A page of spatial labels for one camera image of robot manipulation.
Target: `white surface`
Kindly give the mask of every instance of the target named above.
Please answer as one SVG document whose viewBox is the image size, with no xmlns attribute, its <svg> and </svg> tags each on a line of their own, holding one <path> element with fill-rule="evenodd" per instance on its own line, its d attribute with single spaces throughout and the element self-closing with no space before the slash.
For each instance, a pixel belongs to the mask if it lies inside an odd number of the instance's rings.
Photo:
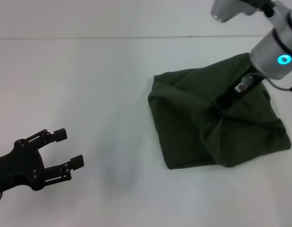
<svg viewBox="0 0 292 227">
<path fill-rule="evenodd" d="M 292 0 L 283 0 L 292 8 Z M 0 38 L 266 35 L 262 13 L 226 24 L 213 0 L 0 0 Z"/>
<path fill-rule="evenodd" d="M 0 40 L 0 156 L 47 128 L 83 154 L 73 179 L 3 194 L 0 227 L 292 227 L 292 149 L 233 169 L 168 170 L 148 107 L 153 75 L 249 51 L 259 37 Z M 292 74 L 280 81 L 292 83 Z M 269 89 L 292 139 L 292 94 Z"/>
</svg>

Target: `green cloth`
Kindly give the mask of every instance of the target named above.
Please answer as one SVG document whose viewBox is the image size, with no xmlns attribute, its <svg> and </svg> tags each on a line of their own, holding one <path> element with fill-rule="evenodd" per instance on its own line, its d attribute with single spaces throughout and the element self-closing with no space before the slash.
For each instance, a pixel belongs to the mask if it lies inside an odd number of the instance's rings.
<svg viewBox="0 0 292 227">
<path fill-rule="evenodd" d="M 291 147 L 262 83 L 221 118 L 208 114 L 212 102 L 251 68 L 245 53 L 205 68 L 154 77 L 148 101 L 169 169 L 233 167 Z"/>
</svg>

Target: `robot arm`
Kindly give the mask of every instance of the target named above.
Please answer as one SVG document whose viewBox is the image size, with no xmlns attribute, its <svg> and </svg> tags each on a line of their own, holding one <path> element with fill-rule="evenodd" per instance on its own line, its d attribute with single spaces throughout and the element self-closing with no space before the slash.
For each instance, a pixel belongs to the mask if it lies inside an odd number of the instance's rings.
<svg viewBox="0 0 292 227">
<path fill-rule="evenodd" d="M 258 10 L 274 29 L 252 49 L 251 62 L 266 78 L 282 79 L 292 71 L 292 9 L 271 0 L 215 0 L 211 13 L 217 21 L 226 22 L 239 13 L 251 16 Z"/>
<path fill-rule="evenodd" d="M 49 143 L 65 139 L 65 129 L 57 130 L 53 134 L 44 129 L 27 139 L 17 140 L 14 149 L 0 157 L 0 193 L 18 185 L 28 185 L 38 191 L 45 186 L 71 180 L 70 170 L 84 166 L 82 155 L 62 165 L 44 168 L 38 151 Z"/>
</svg>

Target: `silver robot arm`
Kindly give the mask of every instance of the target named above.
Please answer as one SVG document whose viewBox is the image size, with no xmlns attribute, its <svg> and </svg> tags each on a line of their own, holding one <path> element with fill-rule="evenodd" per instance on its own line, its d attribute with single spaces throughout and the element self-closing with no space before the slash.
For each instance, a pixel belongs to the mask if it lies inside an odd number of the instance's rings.
<svg viewBox="0 0 292 227">
<path fill-rule="evenodd" d="M 269 79 L 282 79 L 292 71 L 292 9 L 271 0 L 215 0 L 211 14 L 226 22 L 239 13 L 263 11 L 272 29 L 251 51 L 253 66 Z"/>
</svg>

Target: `silver cylinder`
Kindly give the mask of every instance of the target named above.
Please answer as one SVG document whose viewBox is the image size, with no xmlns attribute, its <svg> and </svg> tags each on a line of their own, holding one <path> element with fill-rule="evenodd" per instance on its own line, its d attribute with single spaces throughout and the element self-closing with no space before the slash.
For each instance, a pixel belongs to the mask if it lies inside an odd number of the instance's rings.
<svg viewBox="0 0 292 227">
<path fill-rule="evenodd" d="M 292 71 L 292 56 L 285 52 L 269 32 L 251 51 L 253 66 L 271 79 L 281 79 Z"/>
</svg>

